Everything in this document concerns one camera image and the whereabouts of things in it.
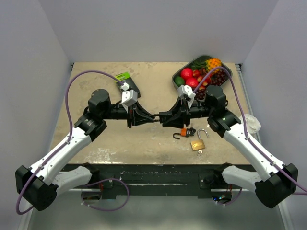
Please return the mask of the brass padlock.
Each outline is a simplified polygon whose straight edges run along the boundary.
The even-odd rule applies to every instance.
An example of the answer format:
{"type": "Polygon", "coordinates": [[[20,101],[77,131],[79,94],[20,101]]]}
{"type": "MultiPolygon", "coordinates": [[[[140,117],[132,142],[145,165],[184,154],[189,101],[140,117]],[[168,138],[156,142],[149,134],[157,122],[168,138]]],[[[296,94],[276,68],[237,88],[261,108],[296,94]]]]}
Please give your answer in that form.
{"type": "Polygon", "coordinates": [[[197,131],[197,140],[193,140],[190,142],[191,148],[193,151],[203,150],[205,149],[205,144],[203,139],[201,138],[201,132],[204,132],[206,134],[206,137],[209,138],[209,134],[205,129],[199,129],[197,131]]]}

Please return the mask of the red yellow cherries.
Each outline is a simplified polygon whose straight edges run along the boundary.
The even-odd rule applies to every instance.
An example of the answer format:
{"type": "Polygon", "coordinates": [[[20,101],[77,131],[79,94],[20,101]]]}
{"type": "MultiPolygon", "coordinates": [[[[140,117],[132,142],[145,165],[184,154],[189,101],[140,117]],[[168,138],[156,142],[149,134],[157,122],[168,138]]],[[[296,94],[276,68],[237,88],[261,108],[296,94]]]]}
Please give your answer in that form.
{"type": "MultiPolygon", "coordinates": [[[[204,79],[207,72],[205,69],[195,69],[193,70],[193,77],[196,79],[197,83],[194,84],[194,88],[198,86],[198,84],[204,79]]],[[[203,82],[203,84],[199,87],[199,90],[205,89],[207,86],[209,86],[212,83],[212,77],[213,74],[211,73],[206,80],[203,82]]]]}

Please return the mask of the red apple lower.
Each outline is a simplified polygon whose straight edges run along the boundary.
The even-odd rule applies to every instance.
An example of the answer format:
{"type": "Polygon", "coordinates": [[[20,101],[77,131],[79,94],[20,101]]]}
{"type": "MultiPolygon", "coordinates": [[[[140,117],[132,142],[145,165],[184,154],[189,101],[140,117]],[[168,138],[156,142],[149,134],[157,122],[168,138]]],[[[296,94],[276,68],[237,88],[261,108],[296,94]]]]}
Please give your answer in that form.
{"type": "Polygon", "coordinates": [[[195,89],[198,86],[199,83],[198,83],[196,78],[191,77],[191,78],[186,79],[185,84],[187,86],[195,89]]]}

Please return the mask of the orange black padlock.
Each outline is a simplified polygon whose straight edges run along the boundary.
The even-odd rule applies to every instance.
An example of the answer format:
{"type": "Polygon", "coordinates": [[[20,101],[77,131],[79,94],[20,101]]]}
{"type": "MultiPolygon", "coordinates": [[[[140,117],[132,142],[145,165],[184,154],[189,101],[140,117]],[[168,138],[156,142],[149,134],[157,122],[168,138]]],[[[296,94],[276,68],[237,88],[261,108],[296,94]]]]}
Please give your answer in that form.
{"type": "Polygon", "coordinates": [[[189,137],[189,129],[183,128],[183,129],[181,129],[181,131],[179,133],[174,133],[172,135],[172,137],[174,139],[180,139],[181,137],[187,138],[187,137],[189,137]]]}

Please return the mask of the Gillette razor box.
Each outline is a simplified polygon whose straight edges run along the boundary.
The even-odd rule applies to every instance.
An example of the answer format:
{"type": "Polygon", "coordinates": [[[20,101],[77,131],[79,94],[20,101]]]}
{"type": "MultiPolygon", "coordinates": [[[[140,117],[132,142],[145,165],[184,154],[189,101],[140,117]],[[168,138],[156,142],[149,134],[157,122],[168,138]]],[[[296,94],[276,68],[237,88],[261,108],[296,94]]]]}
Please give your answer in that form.
{"type": "Polygon", "coordinates": [[[129,86],[129,89],[134,90],[137,93],[138,98],[141,97],[141,91],[130,76],[128,72],[123,72],[115,76],[120,82],[123,84],[127,84],[129,86]]]}

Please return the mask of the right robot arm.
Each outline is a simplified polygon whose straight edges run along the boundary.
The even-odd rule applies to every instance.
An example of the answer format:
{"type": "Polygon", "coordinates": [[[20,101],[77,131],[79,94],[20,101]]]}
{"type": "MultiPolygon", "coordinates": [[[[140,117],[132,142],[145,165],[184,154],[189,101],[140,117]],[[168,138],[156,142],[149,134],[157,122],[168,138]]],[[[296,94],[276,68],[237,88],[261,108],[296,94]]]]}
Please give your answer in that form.
{"type": "Polygon", "coordinates": [[[249,172],[225,163],[215,171],[213,181],[217,187],[233,184],[252,191],[268,208],[274,208],[296,191],[298,169],[274,157],[247,132],[241,120],[227,109],[228,101],[221,87],[210,85],[204,102],[194,100],[189,86],[180,86],[178,94],[174,106],[159,113],[164,127],[182,128],[191,119],[206,117],[211,130],[232,144],[255,170],[249,172]]]}

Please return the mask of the red apple upper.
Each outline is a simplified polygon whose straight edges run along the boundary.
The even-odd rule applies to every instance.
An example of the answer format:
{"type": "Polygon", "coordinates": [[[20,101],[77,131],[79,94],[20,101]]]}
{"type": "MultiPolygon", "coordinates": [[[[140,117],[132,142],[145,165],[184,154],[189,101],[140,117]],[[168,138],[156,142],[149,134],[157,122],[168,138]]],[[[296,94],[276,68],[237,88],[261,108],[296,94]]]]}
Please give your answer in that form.
{"type": "Polygon", "coordinates": [[[180,76],[184,79],[187,80],[189,78],[193,77],[193,70],[190,68],[184,68],[181,73],[180,76]]]}

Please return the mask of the orange padlock key bunch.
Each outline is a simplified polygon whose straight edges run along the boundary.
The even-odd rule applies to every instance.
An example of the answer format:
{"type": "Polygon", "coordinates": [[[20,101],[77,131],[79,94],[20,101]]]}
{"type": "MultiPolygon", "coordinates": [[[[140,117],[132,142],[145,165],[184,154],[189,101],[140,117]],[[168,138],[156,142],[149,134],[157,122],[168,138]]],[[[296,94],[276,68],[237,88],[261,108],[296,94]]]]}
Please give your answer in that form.
{"type": "Polygon", "coordinates": [[[196,129],[193,127],[193,124],[190,124],[190,127],[187,129],[187,133],[189,135],[189,137],[192,137],[195,135],[196,133],[196,129]]]}

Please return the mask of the grey fruit tray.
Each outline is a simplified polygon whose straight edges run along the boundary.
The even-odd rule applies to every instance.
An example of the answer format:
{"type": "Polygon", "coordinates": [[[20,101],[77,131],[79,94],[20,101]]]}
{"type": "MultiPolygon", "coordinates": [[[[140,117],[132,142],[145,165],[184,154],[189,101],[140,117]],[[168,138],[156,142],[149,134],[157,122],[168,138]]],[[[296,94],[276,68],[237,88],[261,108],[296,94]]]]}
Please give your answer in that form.
{"type": "MultiPolygon", "coordinates": [[[[194,60],[198,60],[198,59],[208,60],[208,59],[211,59],[211,58],[213,58],[213,57],[208,56],[208,55],[202,55],[202,56],[197,57],[197,58],[194,59],[194,60]]],[[[179,70],[172,76],[172,83],[173,83],[173,85],[174,85],[174,87],[175,87],[176,89],[178,88],[178,86],[175,85],[175,83],[174,83],[174,78],[175,78],[176,76],[180,76],[180,73],[181,73],[181,71],[182,71],[184,68],[190,68],[190,67],[191,67],[191,63],[192,63],[192,61],[189,62],[188,64],[186,64],[185,66],[181,67],[181,69],[179,69],[179,70]]],[[[222,65],[219,66],[219,67],[213,68],[213,69],[211,70],[211,72],[212,72],[212,73],[215,73],[218,69],[224,70],[225,73],[227,74],[227,76],[231,76],[231,75],[232,75],[231,70],[230,70],[224,63],[222,63],[222,65]]]]}

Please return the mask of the white paper roll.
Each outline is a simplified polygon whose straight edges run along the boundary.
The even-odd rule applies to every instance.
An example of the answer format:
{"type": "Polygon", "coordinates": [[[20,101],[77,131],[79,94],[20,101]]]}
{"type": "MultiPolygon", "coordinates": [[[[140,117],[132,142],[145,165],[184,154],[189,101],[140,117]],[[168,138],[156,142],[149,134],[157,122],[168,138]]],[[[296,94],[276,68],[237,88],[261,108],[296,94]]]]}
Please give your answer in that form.
{"type": "Polygon", "coordinates": [[[246,121],[247,132],[254,135],[261,129],[261,124],[258,119],[250,114],[244,114],[246,121]]]}

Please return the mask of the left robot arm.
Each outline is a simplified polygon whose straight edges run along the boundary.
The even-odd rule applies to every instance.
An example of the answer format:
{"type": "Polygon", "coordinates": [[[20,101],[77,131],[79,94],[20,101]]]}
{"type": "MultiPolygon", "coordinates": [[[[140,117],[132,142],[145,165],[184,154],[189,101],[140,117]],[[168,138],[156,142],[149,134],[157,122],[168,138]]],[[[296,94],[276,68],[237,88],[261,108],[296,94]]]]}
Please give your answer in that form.
{"type": "Polygon", "coordinates": [[[37,162],[29,167],[20,166],[15,172],[19,199],[24,198],[38,211],[48,208],[57,196],[68,190],[87,186],[94,188],[105,179],[100,171],[89,163],[76,169],[60,171],[81,150],[93,143],[106,129],[107,120],[126,120],[129,128],[154,123],[155,116],[139,103],[134,90],[122,92],[119,103],[112,104],[107,90],[95,90],[88,106],[76,123],[70,123],[68,134],[37,162]]]}

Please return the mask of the green lime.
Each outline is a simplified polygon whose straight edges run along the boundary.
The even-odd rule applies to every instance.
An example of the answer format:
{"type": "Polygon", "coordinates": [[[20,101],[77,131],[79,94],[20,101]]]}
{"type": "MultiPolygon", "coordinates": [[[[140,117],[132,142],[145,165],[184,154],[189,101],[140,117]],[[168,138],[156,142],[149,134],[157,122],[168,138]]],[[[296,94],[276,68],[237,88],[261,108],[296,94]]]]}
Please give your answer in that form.
{"type": "Polygon", "coordinates": [[[181,76],[176,76],[174,78],[174,83],[176,86],[180,87],[181,85],[185,85],[185,80],[181,76]]]}

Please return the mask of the orange yellow pineapple toy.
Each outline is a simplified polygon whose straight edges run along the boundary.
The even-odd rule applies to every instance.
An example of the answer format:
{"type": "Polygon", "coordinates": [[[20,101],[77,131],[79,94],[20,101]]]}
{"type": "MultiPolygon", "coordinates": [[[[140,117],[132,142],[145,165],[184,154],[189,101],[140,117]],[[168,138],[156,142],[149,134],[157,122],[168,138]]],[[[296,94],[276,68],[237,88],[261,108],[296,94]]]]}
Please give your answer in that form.
{"type": "Polygon", "coordinates": [[[222,65],[221,60],[217,58],[211,58],[205,61],[205,68],[207,73],[210,72],[213,68],[219,67],[222,65]]]}

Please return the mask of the red apple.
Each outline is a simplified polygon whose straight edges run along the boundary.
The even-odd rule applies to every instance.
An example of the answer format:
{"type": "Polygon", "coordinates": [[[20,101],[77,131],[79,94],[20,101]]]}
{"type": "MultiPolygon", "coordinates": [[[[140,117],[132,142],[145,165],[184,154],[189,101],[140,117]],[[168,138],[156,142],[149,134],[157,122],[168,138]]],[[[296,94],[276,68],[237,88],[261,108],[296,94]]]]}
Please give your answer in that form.
{"type": "Polygon", "coordinates": [[[193,70],[190,68],[184,68],[181,73],[180,76],[184,79],[187,80],[189,78],[193,77],[193,70]]]}
{"type": "Polygon", "coordinates": [[[191,78],[186,79],[185,84],[187,86],[195,89],[198,86],[199,83],[198,83],[196,78],[191,77],[191,78]]]}

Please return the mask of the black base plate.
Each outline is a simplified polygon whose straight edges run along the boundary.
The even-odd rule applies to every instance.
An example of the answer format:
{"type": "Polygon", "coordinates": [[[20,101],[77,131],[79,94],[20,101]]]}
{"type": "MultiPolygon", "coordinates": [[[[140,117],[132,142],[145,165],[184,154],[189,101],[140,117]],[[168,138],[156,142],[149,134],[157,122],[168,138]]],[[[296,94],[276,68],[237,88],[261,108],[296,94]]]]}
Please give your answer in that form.
{"type": "Polygon", "coordinates": [[[227,184],[217,175],[230,166],[224,164],[91,164],[95,173],[90,182],[116,178],[122,182],[103,182],[101,198],[117,196],[194,196],[210,198],[214,189],[225,190],[227,184]]]}

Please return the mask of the green leafy sprig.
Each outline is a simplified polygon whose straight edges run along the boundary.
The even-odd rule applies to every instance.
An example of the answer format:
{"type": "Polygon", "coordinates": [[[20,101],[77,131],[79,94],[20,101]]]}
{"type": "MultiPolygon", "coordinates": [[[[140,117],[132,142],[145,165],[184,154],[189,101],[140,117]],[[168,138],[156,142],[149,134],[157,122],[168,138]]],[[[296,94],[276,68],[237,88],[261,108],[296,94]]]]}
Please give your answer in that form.
{"type": "Polygon", "coordinates": [[[191,63],[191,69],[206,69],[207,62],[206,60],[198,59],[198,60],[193,60],[191,63]]]}

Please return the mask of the dark red grape bunch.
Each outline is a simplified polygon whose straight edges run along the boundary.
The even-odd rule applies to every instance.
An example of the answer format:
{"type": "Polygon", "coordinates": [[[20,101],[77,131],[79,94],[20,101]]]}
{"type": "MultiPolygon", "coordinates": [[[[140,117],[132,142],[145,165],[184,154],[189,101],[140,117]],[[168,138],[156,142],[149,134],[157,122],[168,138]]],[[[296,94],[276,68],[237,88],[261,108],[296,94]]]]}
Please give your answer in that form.
{"type": "Polygon", "coordinates": [[[196,98],[203,100],[205,96],[205,90],[209,85],[221,86],[228,80],[228,76],[224,70],[218,69],[215,73],[209,75],[203,84],[196,91],[196,98]]]}

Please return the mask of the black KAIJING padlock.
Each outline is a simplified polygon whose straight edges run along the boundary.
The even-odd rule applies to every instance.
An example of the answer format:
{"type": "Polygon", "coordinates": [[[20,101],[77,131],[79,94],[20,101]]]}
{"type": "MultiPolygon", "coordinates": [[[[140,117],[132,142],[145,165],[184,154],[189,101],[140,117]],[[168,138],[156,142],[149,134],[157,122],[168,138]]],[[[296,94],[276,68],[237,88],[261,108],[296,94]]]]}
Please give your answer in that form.
{"type": "Polygon", "coordinates": [[[171,116],[172,113],[170,111],[159,112],[157,114],[150,115],[151,118],[153,118],[156,122],[160,122],[161,124],[169,120],[171,116]]]}

